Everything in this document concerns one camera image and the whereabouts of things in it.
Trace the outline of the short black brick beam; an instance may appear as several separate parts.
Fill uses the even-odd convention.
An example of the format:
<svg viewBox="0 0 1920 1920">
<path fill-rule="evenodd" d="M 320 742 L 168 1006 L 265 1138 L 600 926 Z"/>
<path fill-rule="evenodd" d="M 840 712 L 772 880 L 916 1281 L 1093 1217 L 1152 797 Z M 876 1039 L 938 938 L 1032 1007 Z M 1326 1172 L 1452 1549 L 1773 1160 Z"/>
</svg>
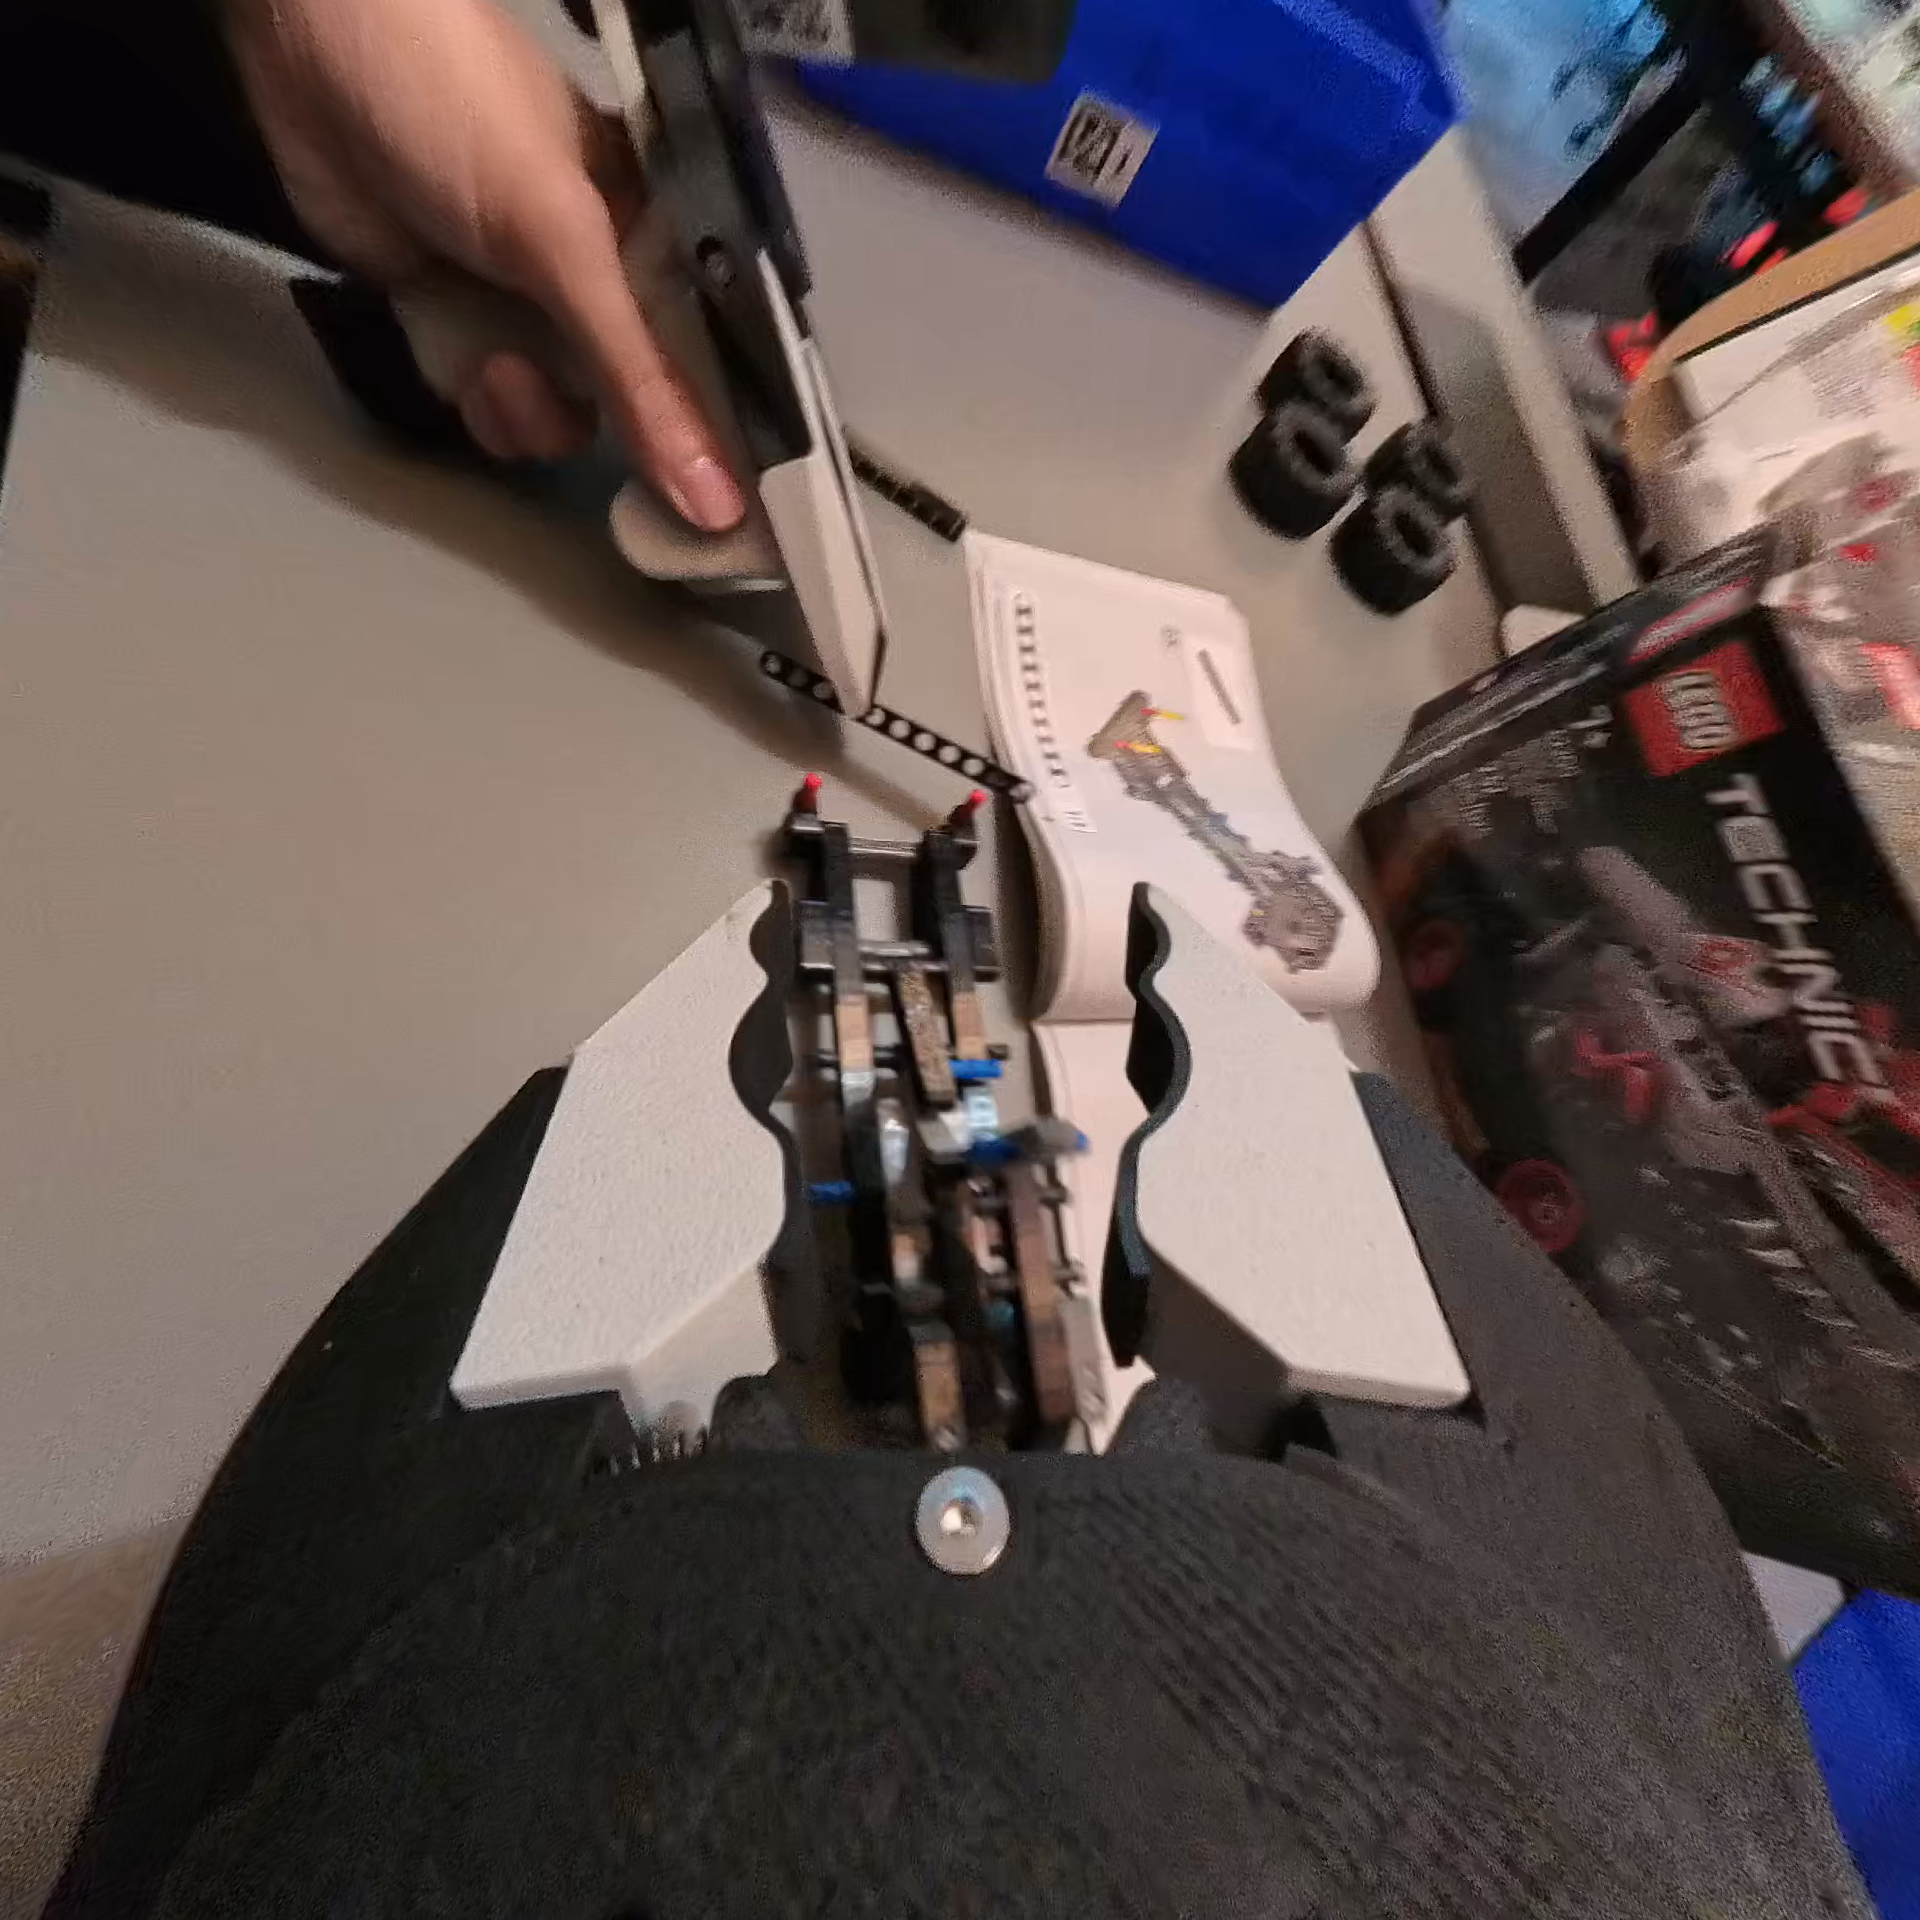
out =
<svg viewBox="0 0 1920 1920">
<path fill-rule="evenodd" d="M 887 500 L 902 517 L 933 532 L 945 544 L 960 544 L 969 529 L 969 517 L 938 488 L 879 456 L 855 436 L 846 436 L 848 465 L 853 477 L 877 498 Z"/>
</svg>

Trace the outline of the pale printed toy box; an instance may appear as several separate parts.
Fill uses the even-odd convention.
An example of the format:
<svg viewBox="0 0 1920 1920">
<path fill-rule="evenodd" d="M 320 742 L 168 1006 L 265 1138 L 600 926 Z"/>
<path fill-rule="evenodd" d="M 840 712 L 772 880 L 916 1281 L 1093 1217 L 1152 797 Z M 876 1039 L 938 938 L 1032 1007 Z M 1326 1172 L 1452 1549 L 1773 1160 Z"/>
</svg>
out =
<svg viewBox="0 0 1920 1920">
<path fill-rule="evenodd" d="M 1914 904 L 1917 193 L 1695 310 L 1621 433 L 1668 569 L 1762 534 L 1762 601 Z"/>
</svg>

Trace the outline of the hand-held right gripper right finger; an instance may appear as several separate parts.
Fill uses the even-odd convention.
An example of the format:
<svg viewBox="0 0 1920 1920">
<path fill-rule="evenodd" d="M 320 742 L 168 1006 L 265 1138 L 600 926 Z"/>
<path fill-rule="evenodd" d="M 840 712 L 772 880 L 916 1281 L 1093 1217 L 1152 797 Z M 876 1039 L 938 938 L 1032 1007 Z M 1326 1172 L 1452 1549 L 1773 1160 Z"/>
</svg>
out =
<svg viewBox="0 0 1920 1920">
<path fill-rule="evenodd" d="M 1101 1257 L 1120 1362 L 1226 1452 L 1322 1404 L 1453 1412 L 1471 1382 L 1342 1046 L 1169 893 L 1126 909 L 1134 1023 Z"/>
</svg>

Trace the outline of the long black brick beam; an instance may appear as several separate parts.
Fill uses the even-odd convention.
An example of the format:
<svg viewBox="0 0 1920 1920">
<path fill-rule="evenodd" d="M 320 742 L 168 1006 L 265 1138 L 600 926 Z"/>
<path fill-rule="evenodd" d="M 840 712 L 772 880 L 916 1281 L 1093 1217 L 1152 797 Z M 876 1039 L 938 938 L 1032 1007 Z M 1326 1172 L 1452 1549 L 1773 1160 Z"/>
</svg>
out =
<svg viewBox="0 0 1920 1920">
<path fill-rule="evenodd" d="M 848 703 L 844 694 L 815 666 L 783 655 L 772 647 L 758 650 L 758 673 L 785 689 L 790 697 L 828 709 L 844 717 L 853 729 L 876 733 L 916 758 L 944 767 L 951 776 L 964 778 L 997 800 L 1010 804 L 1026 804 L 1038 794 L 1038 788 L 1000 765 L 985 751 L 970 749 L 961 740 L 928 726 L 902 711 L 887 703 Z"/>
</svg>

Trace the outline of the white instruction booklet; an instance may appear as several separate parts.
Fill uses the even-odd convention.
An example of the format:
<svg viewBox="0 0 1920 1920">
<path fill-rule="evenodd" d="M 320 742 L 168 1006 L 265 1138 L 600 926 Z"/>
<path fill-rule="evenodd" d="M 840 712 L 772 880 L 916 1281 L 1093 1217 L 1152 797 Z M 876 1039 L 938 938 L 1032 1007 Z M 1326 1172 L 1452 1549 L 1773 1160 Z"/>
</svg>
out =
<svg viewBox="0 0 1920 1920">
<path fill-rule="evenodd" d="M 1215 594 L 1002 536 L 964 536 L 982 709 L 1036 886 L 1029 1016 L 1047 1106 L 1088 1149 L 1065 1236 L 1098 1303 L 1126 1076 L 1132 893 L 1172 895 L 1344 1056 L 1376 991 L 1376 934 L 1274 760 L 1253 637 Z"/>
</svg>

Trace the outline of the dark toy set box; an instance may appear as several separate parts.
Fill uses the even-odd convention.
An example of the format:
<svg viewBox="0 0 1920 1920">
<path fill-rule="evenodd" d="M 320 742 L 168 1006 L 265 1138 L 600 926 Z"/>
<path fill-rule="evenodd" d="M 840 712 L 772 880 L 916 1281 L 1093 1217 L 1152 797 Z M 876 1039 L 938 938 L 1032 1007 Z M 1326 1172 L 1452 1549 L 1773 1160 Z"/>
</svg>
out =
<svg viewBox="0 0 1920 1920">
<path fill-rule="evenodd" d="M 1414 711 L 1359 815 L 1461 1156 L 1751 1552 L 1914 1597 L 1914 897 L 1756 529 Z"/>
</svg>

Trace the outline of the person's left hand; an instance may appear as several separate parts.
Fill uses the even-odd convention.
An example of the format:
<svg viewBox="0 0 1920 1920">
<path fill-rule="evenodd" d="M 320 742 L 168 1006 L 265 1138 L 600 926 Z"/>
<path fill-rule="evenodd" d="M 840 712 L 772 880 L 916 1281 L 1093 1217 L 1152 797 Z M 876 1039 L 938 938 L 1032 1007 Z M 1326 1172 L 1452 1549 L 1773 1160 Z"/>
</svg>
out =
<svg viewBox="0 0 1920 1920">
<path fill-rule="evenodd" d="M 560 372 L 496 346 L 448 401 L 500 461 L 558 461 L 609 425 L 704 534 L 748 500 L 621 262 L 640 212 L 623 138 L 519 20 L 484 2 L 216 4 L 246 105 L 301 226 L 345 268 L 414 287 L 462 271 L 528 301 Z"/>
</svg>

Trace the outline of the black toy brick chassis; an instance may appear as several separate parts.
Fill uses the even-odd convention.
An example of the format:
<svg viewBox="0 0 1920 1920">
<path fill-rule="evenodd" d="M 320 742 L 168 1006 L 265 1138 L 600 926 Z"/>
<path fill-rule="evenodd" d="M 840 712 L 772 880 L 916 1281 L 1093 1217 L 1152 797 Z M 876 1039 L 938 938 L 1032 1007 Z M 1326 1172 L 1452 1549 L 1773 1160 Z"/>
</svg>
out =
<svg viewBox="0 0 1920 1920">
<path fill-rule="evenodd" d="M 829 815 L 806 769 L 780 829 L 810 1039 L 789 1085 L 839 1374 L 873 1425 L 949 1456 L 1066 1449 L 1105 1406 L 1065 1217 L 1088 1140 L 1000 1106 L 997 926 L 967 895 L 985 800 L 975 778 L 918 837 L 876 838 Z"/>
</svg>

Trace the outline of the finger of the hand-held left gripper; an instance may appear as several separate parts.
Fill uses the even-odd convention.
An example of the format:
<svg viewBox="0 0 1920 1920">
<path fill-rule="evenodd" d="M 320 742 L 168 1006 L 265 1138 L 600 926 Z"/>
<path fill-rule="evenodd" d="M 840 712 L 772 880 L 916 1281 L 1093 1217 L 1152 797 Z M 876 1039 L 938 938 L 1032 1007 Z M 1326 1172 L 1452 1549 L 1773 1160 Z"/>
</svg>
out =
<svg viewBox="0 0 1920 1920">
<path fill-rule="evenodd" d="M 768 248 L 757 253 L 754 268 L 774 328 L 777 384 L 800 407 L 805 441 L 800 452 L 761 471 L 758 500 L 820 671 L 844 712 L 863 717 L 876 706 L 885 644 L 873 541 L 857 504 L 848 438 L 823 353 Z"/>
</svg>

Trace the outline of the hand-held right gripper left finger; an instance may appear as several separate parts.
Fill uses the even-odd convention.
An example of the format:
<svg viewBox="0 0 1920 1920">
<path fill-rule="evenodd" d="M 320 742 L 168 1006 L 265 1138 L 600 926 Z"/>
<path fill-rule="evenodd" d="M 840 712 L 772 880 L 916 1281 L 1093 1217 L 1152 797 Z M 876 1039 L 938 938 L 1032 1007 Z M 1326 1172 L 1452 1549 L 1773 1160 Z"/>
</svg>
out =
<svg viewBox="0 0 1920 1920">
<path fill-rule="evenodd" d="M 697 1432 L 777 1362 L 792 1178 L 772 1093 L 743 1084 L 789 946 L 789 892 L 758 882 L 572 1050 L 448 1378 L 462 1409 L 609 1393 L 638 1432 Z"/>
</svg>

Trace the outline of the black toy tire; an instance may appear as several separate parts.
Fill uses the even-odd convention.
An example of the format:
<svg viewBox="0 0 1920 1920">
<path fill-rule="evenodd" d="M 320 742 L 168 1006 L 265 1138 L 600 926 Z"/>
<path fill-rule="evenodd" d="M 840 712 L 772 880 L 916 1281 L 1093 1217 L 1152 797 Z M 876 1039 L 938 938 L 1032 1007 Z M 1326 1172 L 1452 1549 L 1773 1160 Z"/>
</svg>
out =
<svg viewBox="0 0 1920 1920">
<path fill-rule="evenodd" d="M 1364 492 L 1333 529 L 1328 552 L 1349 594 L 1396 616 L 1456 574 L 1456 541 L 1434 506 L 1405 484 Z"/>
<path fill-rule="evenodd" d="M 1265 409 L 1232 452 L 1226 476 L 1247 513 L 1288 541 L 1328 527 L 1359 487 L 1337 421 L 1306 400 Z"/>
<path fill-rule="evenodd" d="M 1344 444 L 1352 444 L 1376 412 L 1376 384 L 1366 365 L 1321 327 L 1298 332 L 1278 351 L 1254 397 L 1265 413 L 1281 405 L 1316 412 Z"/>
<path fill-rule="evenodd" d="M 1439 416 L 1396 425 L 1361 461 L 1359 484 L 1372 493 L 1409 492 L 1441 522 L 1462 521 L 1471 504 L 1471 479 Z"/>
</svg>

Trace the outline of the dark printed box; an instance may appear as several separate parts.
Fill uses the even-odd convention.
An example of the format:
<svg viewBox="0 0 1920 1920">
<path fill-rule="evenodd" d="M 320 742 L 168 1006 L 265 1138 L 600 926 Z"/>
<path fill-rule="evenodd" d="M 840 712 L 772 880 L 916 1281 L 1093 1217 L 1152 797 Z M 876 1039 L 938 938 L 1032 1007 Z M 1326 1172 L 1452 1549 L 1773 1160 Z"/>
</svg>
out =
<svg viewBox="0 0 1920 1920">
<path fill-rule="evenodd" d="M 1514 268 L 1629 386 L 1711 298 L 1914 188 L 1914 2 L 1574 4 L 1543 108 L 1567 181 Z"/>
</svg>

